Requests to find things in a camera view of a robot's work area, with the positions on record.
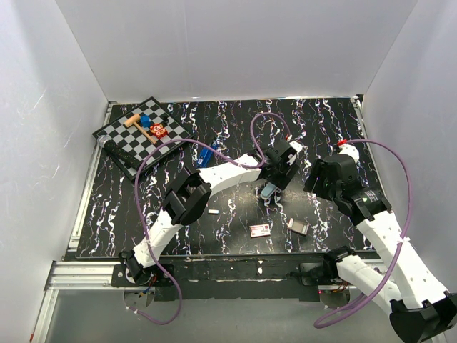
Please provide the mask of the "light blue stapler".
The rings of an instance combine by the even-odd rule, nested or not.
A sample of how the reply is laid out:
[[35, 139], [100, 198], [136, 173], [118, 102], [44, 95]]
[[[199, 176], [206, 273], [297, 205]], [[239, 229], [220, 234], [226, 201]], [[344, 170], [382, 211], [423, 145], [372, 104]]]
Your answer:
[[261, 190], [260, 197], [263, 200], [270, 199], [275, 192], [277, 191], [278, 187], [272, 184], [271, 182], [267, 183], [265, 187]]

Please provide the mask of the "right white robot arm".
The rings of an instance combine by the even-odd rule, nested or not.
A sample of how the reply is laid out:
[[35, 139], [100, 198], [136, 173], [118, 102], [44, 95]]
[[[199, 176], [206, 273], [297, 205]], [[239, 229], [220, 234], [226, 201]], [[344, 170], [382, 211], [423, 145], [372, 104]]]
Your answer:
[[316, 160], [306, 192], [331, 200], [372, 243], [386, 265], [380, 274], [354, 250], [341, 247], [323, 258], [324, 278], [356, 286], [389, 316], [403, 342], [443, 342], [456, 325], [456, 294], [435, 278], [407, 238], [381, 189], [363, 187], [356, 162], [347, 154]]

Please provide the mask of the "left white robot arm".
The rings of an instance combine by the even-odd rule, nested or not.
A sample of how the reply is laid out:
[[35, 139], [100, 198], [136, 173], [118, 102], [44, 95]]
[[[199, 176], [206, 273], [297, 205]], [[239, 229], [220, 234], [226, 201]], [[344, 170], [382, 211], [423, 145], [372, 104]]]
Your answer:
[[275, 191], [284, 190], [299, 169], [298, 154], [303, 146], [294, 140], [282, 140], [261, 155], [250, 152], [224, 164], [195, 169], [184, 167], [166, 187], [161, 210], [156, 221], [146, 228], [143, 240], [130, 251], [119, 254], [126, 278], [143, 286], [152, 278], [162, 251], [180, 228], [201, 217], [213, 195], [238, 184], [264, 180], [267, 182], [261, 197], [269, 198]]

